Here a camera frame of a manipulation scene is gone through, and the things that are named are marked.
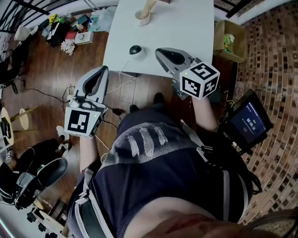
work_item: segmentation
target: black shoe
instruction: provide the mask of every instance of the black shoe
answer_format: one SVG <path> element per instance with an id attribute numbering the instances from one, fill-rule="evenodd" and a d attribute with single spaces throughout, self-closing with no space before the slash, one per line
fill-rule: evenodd
<path id="1" fill-rule="evenodd" d="M 164 97 L 162 93 L 157 93 L 154 95 L 153 104 L 164 103 Z"/>
<path id="2" fill-rule="evenodd" d="M 133 104 L 129 107 L 129 113 L 136 112 L 136 111 L 139 111 L 139 108 L 136 105 Z"/>

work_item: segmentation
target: box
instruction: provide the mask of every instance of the box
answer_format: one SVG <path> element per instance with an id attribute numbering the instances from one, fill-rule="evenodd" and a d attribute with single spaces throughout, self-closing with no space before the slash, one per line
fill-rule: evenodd
<path id="1" fill-rule="evenodd" d="M 225 34 L 232 34 L 235 37 L 234 43 L 228 47 L 232 53 L 224 49 Z M 241 63 L 246 61 L 246 47 L 245 30 L 241 26 L 228 20 L 218 21 L 215 24 L 213 45 L 214 55 L 220 55 L 236 63 Z"/>
<path id="2" fill-rule="evenodd" d="M 219 75 L 212 65 L 199 62 L 180 72 L 180 91 L 200 100 L 216 90 Z"/>
<path id="3" fill-rule="evenodd" d="M 76 34 L 74 43 L 76 45 L 92 43 L 93 36 L 94 36 L 94 32 L 83 32 L 83 33 Z"/>

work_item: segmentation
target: white table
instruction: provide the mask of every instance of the white table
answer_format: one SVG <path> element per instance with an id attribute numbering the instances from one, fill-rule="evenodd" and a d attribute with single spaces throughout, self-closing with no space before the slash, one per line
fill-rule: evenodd
<path id="1" fill-rule="evenodd" d="M 121 71 L 131 59 L 129 49 L 140 45 L 146 58 L 131 60 L 124 72 L 169 77 L 155 58 L 155 50 L 171 47 L 184 50 L 192 57 L 212 62 L 214 7 L 212 0 L 158 1 L 151 12 L 151 21 L 139 26 L 135 12 L 143 9 L 146 0 L 120 0 L 108 37 L 103 64 L 111 71 Z"/>

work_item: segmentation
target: cardboard box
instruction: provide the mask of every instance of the cardboard box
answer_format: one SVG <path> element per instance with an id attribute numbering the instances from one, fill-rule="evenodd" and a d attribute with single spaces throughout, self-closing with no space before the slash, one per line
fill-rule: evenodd
<path id="1" fill-rule="evenodd" d="M 235 37 L 234 43 L 228 47 L 232 53 L 224 49 L 225 34 L 232 34 Z M 228 20 L 218 21 L 215 24 L 213 45 L 214 55 L 220 55 L 236 63 L 241 63 L 246 61 L 246 47 L 245 30 L 241 26 Z"/>

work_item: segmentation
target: wooden floor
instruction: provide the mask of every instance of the wooden floor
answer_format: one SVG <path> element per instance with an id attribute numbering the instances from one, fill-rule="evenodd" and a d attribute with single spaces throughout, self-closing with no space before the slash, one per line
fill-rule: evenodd
<path id="1" fill-rule="evenodd" d="M 38 35 L 30 46 L 29 59 L 26 64 L 27 71 L 22 78 L 26 80 L 26 88 L 39 89 L 44 93 L 61 98 L 66 87 L 75 86 L 83 74 L 102 65 L 107 39 L 108 33 L 95 33 L 92 44 L 77 46 L 74 54 L 68 56 L 60 50 L 59 46 L 52 48 Z M 152 104 L 155 93 L 162 92 L 169 105 L 170 113 L 190 122 L 190 100 L 181 101 L 172 93 L 170 78 L 151 75 L 132 78 L 121 75 L 119 81 L 118 73 L 110 72 L 107 91 L 118 88 L 120 83 L 128 80 L 133 81 L 106 95 L 104 100 L 106 105 L 124 110 L 128 110 L 131 104 L 143 108 Z M 64 125 L 64 111 L 62 103 L 57 99 L 34 90 L 27 91 L 21 86 L 20 81 L 17 83 L 17 87 L 19 94 L 14 94 L 11 86 L 3 92 L 3 106 L 9 115 L 17 114 L 20 108 L 40 106 L 32 114 L 34 126 L 38 128 L 38 132 L 28 134 L 13 146 L 20 156 L 29 146 L 46 139 L 57 138 L 55 128 L 57 125 Z M 107 112 L 105 120 L 115 125 L 118 125 L 120 121 L 119 117 L 110 110 Z M 109 124 L 101 123 L 96 134 L 110 148 L 116 136 L 116 129 Z M 41 195 L 41 198 L 50 205 L 53 205 L 57 199 L 68 203 L 77 182 L 80 162 L 79 139 L 71 137 L 71 141 L 73 147 L 66 156 L 68 160 L 67 173 Z M 98 149 L 100 155 L 107 152 L 107 149 L 99 141 Z"/>

